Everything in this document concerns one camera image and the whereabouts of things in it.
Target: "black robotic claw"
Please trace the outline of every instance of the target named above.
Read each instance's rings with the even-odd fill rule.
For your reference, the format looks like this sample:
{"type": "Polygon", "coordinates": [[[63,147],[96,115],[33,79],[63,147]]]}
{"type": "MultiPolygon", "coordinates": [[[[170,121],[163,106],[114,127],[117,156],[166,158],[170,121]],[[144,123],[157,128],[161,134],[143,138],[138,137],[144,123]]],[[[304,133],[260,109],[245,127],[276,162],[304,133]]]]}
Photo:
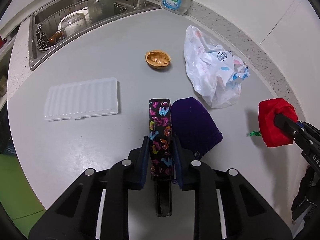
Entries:
{"type": "MultiPolygon", "coordinates": [[[[319,130],[308,123],[295,123],[282,114],[275,117],[275,125],[294,136],[303,150],[302,155],[313,168],[302,180],[292,206],[292,216],[297,218],[309,205],[313,205],[308,223],[295,240],[319,239],[316,231],[320,224],[317,208],[317,203],[320,205],[320,183],[311,185],[314,171],[320,174],[319,130]]],[[[172,151],[180,189],[195,191],[194,240],[222,239],[217,190],[221,195],[227,240],[292,239],[287,225],[237,170],[222,172],[211,169],[195,160],[191,151],[183,149],[176,136],[172,138],[172,151]]],[[[95,239],[101,194],[106,189],[100,239],[128,240],[127,193],[129,189],[143,188],[148,159],[149,139],[145,136],[141,148],[132,150],[128,159],[116,163],[111,169],[85,170],[34,225],[29,239],[95,239]]],[[[171,184],[165,183],[155,184],[158,185],[158,215],[171,210],[171,184]]]]}

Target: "green string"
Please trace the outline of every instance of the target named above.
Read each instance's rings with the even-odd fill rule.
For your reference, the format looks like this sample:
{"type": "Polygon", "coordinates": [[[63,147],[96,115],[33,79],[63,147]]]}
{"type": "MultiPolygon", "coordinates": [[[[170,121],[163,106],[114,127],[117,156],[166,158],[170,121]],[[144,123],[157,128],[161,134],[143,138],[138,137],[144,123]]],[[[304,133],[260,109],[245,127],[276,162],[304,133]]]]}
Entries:
{"type": "Polygon", "coordinates": [[[253,132],[249,133],[250,136],[261,136],[261,132],[256,132],[255,130],[253,130],[253,132]]]}

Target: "colorful patterned case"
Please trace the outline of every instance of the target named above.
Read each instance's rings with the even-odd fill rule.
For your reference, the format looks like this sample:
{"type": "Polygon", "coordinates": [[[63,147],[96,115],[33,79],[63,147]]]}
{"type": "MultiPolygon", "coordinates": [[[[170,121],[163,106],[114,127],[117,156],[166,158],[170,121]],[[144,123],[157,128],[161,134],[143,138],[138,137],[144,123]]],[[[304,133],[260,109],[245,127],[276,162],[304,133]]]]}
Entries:
{"type": "Polygon", "coordinates": [[[149,101],[150,157],[153,179],[169,179],[173,175],[171,146],[171,112],[169,99],[149,101]]]}

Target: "walnut shell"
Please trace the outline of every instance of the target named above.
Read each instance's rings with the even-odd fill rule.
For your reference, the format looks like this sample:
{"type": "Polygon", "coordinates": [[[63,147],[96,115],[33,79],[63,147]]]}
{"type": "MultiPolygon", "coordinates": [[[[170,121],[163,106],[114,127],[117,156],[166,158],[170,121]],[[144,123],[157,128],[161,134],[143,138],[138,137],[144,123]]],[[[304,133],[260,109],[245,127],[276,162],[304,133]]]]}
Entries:
{"type": "Polygon", "coordinates": [[[166,52],[155,49],[146,53],[146,62],[152,68],[163,69],[170,64],[171,58],[166,52]]]}

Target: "screw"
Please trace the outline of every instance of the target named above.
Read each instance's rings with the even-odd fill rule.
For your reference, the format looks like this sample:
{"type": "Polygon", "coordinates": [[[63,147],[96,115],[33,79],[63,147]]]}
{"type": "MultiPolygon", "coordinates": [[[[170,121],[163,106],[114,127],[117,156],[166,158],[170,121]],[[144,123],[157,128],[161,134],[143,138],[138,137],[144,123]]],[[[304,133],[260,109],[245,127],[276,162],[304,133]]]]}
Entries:
{"type": "Polygon", "coordinates": [[[86,169],[84,171],[84,174],[87,175],[87,176],[91,176],[91,175],[94,174],[94,169],[92,169],[92,168],[86,169]]]}
{"type": "Polygon", "coordinates": [[[132,161],[130,161],[129,159],[125,159],[125,160],[122,161],[122,165],[123,166],[130,166],[131,163],[132,163],[132,161]]]}
{"type": "Polygon", "coordinates": [[[191,165],[195,166],[195,167],[199,167],[201,165],[201,162],[197,161],[197,160],[194,160],[194,161],[191,162],[191,165]]]}
{"type": "Polygon", "coordinates": [[[229,174],[230,174],[231,176],[237,176],[237,175],[238,175],[238,171],[237,171],[236,169],[230,169],[230,170],[229,170],[229,174]]]}

